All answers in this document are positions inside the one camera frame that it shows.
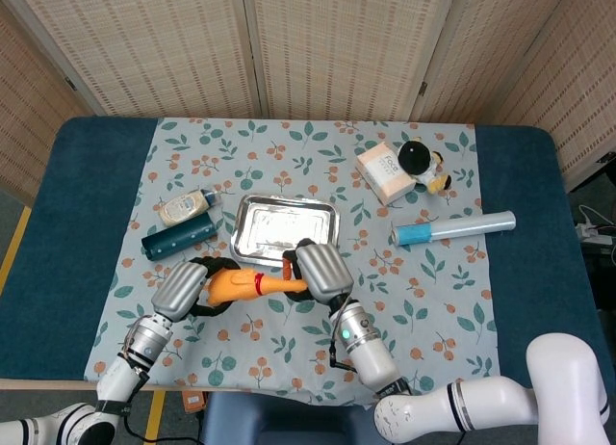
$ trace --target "silver tray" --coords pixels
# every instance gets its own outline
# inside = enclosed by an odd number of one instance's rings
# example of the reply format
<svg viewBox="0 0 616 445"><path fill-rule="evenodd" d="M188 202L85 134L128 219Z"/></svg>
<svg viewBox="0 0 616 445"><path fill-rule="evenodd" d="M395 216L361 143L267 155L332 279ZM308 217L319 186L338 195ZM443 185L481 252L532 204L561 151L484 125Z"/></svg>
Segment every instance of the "silver tray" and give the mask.
<svg viewBox="0 0 616 445"><path fill-rule="evenodd" d="M303 238L338 244L336 206L315 199L248 195L240 201L231 255L241 262L282 267L282 253Z"/></svg>

